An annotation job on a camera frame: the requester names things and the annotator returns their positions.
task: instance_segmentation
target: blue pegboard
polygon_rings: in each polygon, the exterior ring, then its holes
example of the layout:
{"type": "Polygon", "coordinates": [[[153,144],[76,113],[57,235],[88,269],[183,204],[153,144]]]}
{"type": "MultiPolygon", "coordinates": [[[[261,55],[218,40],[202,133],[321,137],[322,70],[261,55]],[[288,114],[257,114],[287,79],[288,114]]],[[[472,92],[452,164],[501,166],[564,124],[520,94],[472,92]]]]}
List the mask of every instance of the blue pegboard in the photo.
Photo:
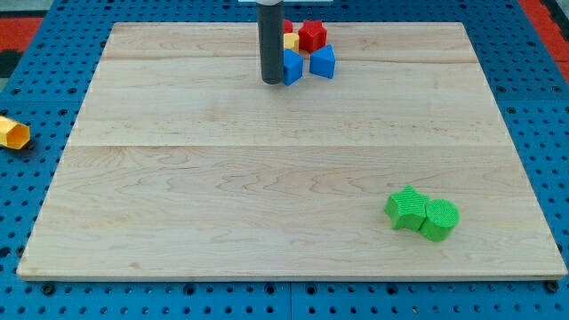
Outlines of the blue pegboard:
{"type": "MultiPolygon", "coordinates": [[[[514,0],[335,0],[294,21],[461,21],[569,261],[569,88],[514,0]]],[[[115,21],[255,21],[235,0],[56,0],[0,93],[34,142],[0,148],[0,318],[568,318],[569,283],[25,283],[19,255],[115,21]]]]}

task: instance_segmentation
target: green star block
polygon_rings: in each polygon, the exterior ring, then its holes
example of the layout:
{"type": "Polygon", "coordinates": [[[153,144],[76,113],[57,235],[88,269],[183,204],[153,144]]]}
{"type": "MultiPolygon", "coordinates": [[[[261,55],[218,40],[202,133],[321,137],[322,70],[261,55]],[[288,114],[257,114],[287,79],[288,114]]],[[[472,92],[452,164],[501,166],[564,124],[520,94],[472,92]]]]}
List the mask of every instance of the green star block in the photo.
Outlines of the green star block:
{"type": "Polygon", "coordinates": [[[459,223],[459,209],[450,201],[436,199],[425,207],[427,218],[419,232],[430,241],[443,241],[459,223]]]}
{"type": "Polygon", "coordinates": [[[419,230],[427,216],[425,204],[428,201],[428,196],[418,193],[412,186],[406,186],[403,191],[389,196],[385,213],[391,218],[391,227],[395,230],[419,230]]]}

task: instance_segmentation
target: black cylinder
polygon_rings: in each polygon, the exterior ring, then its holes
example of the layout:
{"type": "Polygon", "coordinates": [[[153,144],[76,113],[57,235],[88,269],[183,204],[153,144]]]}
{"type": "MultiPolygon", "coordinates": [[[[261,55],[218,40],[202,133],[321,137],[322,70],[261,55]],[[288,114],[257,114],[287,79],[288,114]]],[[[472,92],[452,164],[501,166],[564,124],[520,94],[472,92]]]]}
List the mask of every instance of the black cylinder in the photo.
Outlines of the black cylinder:
{"type": "Polygon", "coordinates": [[[257,4],[260,73],[267,84],[283,81],[283,2],[257,4]]]}

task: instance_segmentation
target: yellow hexagonal block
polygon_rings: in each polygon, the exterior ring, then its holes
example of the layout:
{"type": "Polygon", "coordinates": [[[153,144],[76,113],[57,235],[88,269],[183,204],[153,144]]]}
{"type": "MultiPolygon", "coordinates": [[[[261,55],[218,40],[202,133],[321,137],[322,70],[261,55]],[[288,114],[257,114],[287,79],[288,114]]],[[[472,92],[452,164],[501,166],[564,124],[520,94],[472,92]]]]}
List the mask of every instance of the yellow hexagonal block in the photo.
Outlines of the yellow hexagonal block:
{"type": "Polygon", "coordinates": [[[299,35],[295,33],[288,33],[283,35],[284,49],[291,49],[294,52],[299,52],[299,35]]]}
{"type": "Polygon", "coordinates": [[[29,127],[0,116],[0,144],[8,148],[21,149],[29,141],[29,127]]]}

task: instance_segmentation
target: wooden board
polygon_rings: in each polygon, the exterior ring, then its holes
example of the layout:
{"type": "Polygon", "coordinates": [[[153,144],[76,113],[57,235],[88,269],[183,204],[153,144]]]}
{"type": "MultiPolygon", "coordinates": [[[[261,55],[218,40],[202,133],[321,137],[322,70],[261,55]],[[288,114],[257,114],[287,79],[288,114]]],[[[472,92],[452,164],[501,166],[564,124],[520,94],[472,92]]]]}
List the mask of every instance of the wooden board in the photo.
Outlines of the wooden board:
{"type": "Polygon", "coordinates": [[[564,276],[463,26],[326,26],[336,77],[286,87],[260,81],[254,24],[116,24],[18,274],[564,276]],[[460,208],[446,241],[390,229],[405,184],[460,208]]]}

